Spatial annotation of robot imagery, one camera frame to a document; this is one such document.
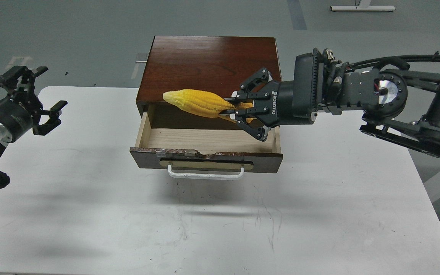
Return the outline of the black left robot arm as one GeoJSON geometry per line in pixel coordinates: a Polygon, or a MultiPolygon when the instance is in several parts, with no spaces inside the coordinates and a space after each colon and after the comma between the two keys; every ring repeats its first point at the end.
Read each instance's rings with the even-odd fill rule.
{"type": "MultiPolygon", "coordinates": [[[[14,143],[29,130],[45,136],[61,124],[61,110],[67,101],[57,102],[50,110],[35,94],[35,80],[48,70],[46,66],[31,70],[26,66],[14,66],[0,74],[0,87],[7,96],[0,100],[0,157],[5,143],[14,143]]],[[[10,177],[0,171],[0,189],[10,183],[10,177]]]]}

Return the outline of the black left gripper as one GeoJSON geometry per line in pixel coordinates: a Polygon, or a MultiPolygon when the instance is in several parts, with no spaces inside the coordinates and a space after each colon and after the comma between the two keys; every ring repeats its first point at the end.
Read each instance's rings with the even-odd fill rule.
{"type": "Polygon", "coordinates": [[[33,134],[45,136],[61,125],[62,109],[68,104],[58,101],[49,111],[39,109],[35,95],[35,80],[49,68],[40,66],[31,70],[26,66],[13,66],[0,74],[0,87],[8,96],[0,100],[0,141],[13,143],[33,127],[33,134]],[[41,116],[48,116],[40,124],[41,116]]]}

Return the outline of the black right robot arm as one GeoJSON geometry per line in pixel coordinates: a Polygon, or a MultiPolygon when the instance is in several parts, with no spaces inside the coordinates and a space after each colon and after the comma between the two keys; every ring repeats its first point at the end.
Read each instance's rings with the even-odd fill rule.
{"type": "Polygon", "coordinates": [[[342,62],[329,49],[297,56],[294,79],[278,82],[261,68],[226,98],[230,118],[259,141],[281,125],[313,124],[318,112],[363,111],[360,131],[440,158],[440,54],[381,57],[342,62]],[[405,108],[408,87],[435,94],[419,120],[395,120],[405,108]]]}

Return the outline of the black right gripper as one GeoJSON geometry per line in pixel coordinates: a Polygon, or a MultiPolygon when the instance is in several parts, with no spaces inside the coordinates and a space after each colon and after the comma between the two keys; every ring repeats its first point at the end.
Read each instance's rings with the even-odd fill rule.
{"type": "Polygon", "coordinates": [[[313,124],[315,115],[294,115],[293,88],[294,81],[276,82],[267,68],[260,68],[243,81],[237,91],[224,99],[232,104],[250,102],[260,110],[267,108],[267,111],[252,117],[240,109],[227,109],[220,112],[220,117],[234,122],[239,129],[261,142],[267,141],[271,130],[269,126],[313,124]]]}

